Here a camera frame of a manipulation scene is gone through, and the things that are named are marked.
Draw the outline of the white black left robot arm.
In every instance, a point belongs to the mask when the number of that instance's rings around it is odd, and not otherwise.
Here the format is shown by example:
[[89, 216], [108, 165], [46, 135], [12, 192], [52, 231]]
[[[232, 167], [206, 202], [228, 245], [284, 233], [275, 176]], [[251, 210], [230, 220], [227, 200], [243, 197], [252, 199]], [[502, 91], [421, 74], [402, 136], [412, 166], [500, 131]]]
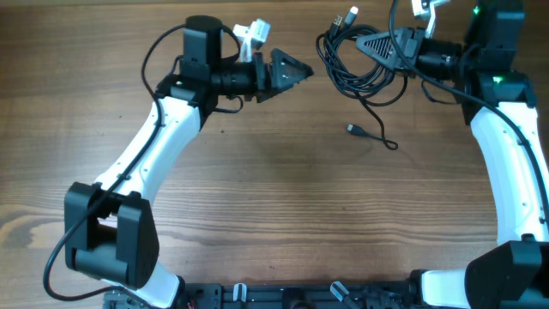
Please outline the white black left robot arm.
[[116, 162], [91, 185], [74, 183], [64, 198], [64, 234], [54, 254], [67, 267], [106, 283], [147, 308], [191, 308], [184, 279], [159, 262], [152, 205], [159, 188], [220, 97], [264, 102], [313, 75], [281, 50], [265, 61], [269, 26], [227, 27], [208, 15], [178, 26], [184, 49], [166, 76], [148, 90], [148, 118]]

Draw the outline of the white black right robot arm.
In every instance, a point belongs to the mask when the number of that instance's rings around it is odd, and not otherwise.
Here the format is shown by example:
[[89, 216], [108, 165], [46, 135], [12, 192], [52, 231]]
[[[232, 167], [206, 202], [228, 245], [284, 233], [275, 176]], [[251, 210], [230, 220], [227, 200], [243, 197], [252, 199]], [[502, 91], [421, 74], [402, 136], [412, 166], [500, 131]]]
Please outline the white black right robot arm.
[[545, 308], [548, 169], [536, 98], [512, 69], [525, 18], [519, 1], [479, 1], [462, 43], [433, 38], [434, 1], [413, 2], [427, 27], [361, 35], [359, 51], [391, 72], [450, 91], [480, 146], [497, 208], [497, 246], [460, 270], [415, 270], [405, 306]]

